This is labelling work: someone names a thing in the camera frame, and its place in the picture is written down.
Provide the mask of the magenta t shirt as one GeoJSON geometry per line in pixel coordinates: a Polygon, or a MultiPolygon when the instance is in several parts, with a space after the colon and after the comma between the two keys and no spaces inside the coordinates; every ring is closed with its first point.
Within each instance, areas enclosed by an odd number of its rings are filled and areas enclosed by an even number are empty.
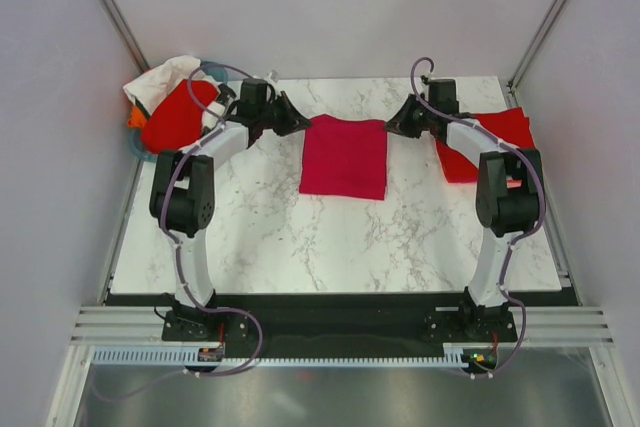
{"type": "Polygon", "coordinates": [[[384,122],[327,114],[311,122],[304,136],[299,192],[382,201],[388,154],[384,122]]]}

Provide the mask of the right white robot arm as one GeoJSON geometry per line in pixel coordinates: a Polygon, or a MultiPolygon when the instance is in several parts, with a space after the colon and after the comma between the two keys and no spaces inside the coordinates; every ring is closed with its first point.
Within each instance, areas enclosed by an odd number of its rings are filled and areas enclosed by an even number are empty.
{"type": "Polygon", "coordinates": [[[412,139],[427,132],[477,168],[481,250],[458,311],[445,314],[445,328],[473,341],[489,339],[493,333],[511,340],[515,332],[508,268],[515,245],[542,227],[546,213],[540,153],[500,138],[474,115],[460,112],[453,79],[422,75],[420,83],[422,88],[412,88],[385,130],[412,139]]]}

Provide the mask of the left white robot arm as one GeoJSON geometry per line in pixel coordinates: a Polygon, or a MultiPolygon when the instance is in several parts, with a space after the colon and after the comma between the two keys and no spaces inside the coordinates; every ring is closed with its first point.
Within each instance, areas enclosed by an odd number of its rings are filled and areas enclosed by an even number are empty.
{"type": "Polygon", "coordinates": [[[245,78],[239,92],[221,84],[211,101],[198,96],[192,80],[186,88],[216,123],[193,143],[157,156],[149,211],[169,241],[176,280],[171,308],[163,314],[162,339],[223,341],[224,323],[234,311],[217,305],[206,245],[215,210],[215,169],[253,146],[266,130],[284,137],[309,129],[312,122],[269,80],[245,78]]]}

